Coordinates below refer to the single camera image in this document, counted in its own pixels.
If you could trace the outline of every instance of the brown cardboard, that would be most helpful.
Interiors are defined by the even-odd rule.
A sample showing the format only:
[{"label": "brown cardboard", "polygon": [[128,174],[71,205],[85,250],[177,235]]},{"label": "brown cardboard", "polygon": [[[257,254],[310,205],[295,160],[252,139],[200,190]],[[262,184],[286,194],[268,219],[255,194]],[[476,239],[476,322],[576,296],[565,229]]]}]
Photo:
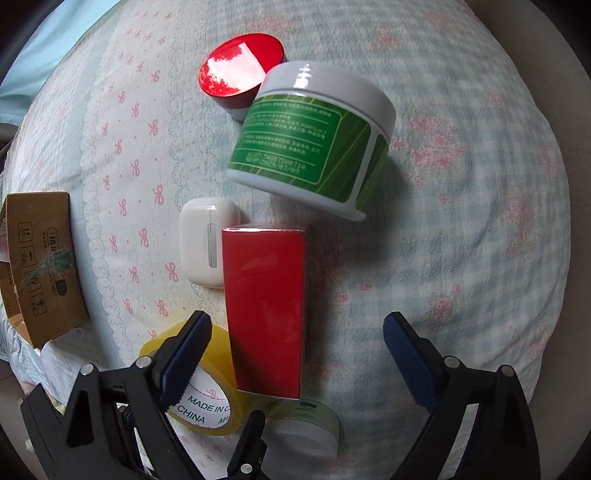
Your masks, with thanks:
[{"label": "brown cardboard", "polygon": [[11,193],[0,211],[10,264],[0,262],[8,321],[30,345],[88,319],[78,282],[67,192]]}]

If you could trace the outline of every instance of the blue gripper pad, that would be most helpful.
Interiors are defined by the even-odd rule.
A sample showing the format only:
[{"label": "blue gripper pad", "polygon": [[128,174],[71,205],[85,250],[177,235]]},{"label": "blue gripper pad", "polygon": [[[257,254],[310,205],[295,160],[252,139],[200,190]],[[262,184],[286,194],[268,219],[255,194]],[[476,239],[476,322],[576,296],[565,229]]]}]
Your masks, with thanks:
[{"label": "blue gripper pad", "polygon": [[160,398],[158,405],[162,411],[180,402],[189,380],[195,372],[201,357],[212,338],[212,320],[209,315],[200,310],[195,311],[176,337],[166,339],[174,348],[170,360],[160,373]]},{"label": "blue gripper pad", "polygon": [[414,401],[433,413],[439,403],[437,370],[443,360],[429,340],[419,337],[400,312],[384,319],[384,342]]}]

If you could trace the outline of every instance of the red cardboard box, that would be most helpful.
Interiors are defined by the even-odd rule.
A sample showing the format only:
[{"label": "red cardboard box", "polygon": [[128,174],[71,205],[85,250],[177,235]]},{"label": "red cardboard box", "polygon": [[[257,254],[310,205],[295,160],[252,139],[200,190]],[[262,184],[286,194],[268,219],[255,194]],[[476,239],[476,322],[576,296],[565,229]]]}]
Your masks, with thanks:
[{"label": "red cardboard box", "polygon": [[222,232],[228,332],[238,390],[300,398],[304,347],[302,230]]}]

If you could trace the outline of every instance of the pillow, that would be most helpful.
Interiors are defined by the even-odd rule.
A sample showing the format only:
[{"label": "pillow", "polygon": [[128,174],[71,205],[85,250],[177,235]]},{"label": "pillow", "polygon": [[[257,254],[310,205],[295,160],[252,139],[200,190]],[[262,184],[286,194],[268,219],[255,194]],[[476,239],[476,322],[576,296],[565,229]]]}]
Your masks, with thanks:
[{"label": "pillow", "polygon": [[[291,59],[359,72],[393,101],[389,161],[366,221],[226,178],[240,125],[202,94],[196,72],[215,46],[252,31],[276,35]],[[570,214],[560,150],[511,59],[456,0],[119,4],[59,65],[17,135],[4,193],[40,189],[70,192],[92,322],[40,357],[10,330],[7,344],[17,375],[62,402],[82,363],[129,365],[195,309],[225,326],[223,291],[191,285],[180,269],[188,200],[226,196],[244,221],[306,226],[303,391],[340,418],[333,479],[389,478],[427,418],[384,345],[388,313],[469,367],[513,365],[530,398],[562,305]],[[236,436],[175,428],[207,478],[225,475]]]}]

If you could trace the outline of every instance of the white jar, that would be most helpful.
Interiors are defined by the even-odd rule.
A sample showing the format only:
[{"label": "white jar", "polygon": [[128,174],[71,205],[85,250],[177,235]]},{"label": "white jar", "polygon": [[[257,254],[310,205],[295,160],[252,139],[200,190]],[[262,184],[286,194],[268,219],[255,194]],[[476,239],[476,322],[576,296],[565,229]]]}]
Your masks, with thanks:
[{"label": "white jar", "polygon": [[348,70],[290,61],[265,77],[228,177],[351,220],[363,220],[380,179],[396,111]]}]

